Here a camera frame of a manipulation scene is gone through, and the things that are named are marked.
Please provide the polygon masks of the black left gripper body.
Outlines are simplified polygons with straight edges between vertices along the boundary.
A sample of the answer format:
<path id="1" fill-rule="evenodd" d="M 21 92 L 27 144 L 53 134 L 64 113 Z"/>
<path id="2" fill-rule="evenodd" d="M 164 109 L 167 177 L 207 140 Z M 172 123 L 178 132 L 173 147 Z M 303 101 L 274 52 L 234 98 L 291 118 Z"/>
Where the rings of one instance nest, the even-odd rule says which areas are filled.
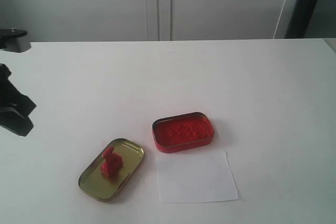
<path id="1" fill-rule="evenodd" d="M 11 71 L 5 64 L 1 64 L 1 113 L 13 112 L 20 115 L 18 112 L 19 96 L 18 90 L 9 81 Z"/>

